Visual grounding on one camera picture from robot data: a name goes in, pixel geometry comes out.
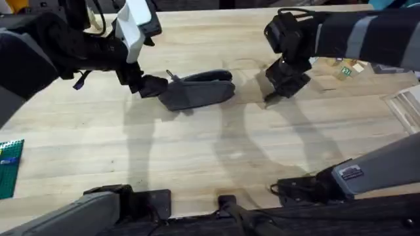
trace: light wood surface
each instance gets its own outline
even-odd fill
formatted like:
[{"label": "light wood surface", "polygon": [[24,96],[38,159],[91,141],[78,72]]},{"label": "light wood surface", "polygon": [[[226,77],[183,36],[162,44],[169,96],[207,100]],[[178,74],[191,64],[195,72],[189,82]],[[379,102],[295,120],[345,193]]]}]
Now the light wood surface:
[{"label": "light wood surface", "polygon": [[112,72],[92,73],[79,91],[75,81],[58,80],[40,92],[0,131],[2,141],[26,140],[14,198],[0,201],[0,231],[109,184],[168,188],[174,216],[212,212],[217,195],[227,193],[245,208],[277,207],[266,188],[278,178],[315,173],[407,135],[382,97],[417,84],[412,73],[368,68],[339,81],[320,60],[295,98],[266,108],[263,95],[272,89],[264,69],[278,55],[263,29],[276,11],[159,14],[163,34],[143,48],[142,68],[159,76],[229,69],[237,90],[223,104],[171,113],[157,99],[131,95]]}]

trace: black mount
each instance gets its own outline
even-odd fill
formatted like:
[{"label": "black mount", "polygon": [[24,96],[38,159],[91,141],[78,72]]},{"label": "black mount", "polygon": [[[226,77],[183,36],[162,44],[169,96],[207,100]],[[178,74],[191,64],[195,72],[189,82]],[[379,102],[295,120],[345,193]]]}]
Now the black mount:
[{"label": "black mount", "polygon": [[83,194],[110,191],[119,195],[118,222],[127,220],[160,221],[171,216],[171,191],[169,189],[134,192],[130,185],[95,187]]},{"label": "black mount", "polygon": [[354,196],[344,193],[331,175],[334,167],[335,165],[315,176],[278,180],[277,184],[272,186],[276,186],[277,191],[274,191],[273,188],[271,191],[278,195],[283,207],[331,205],[354,200]]}]

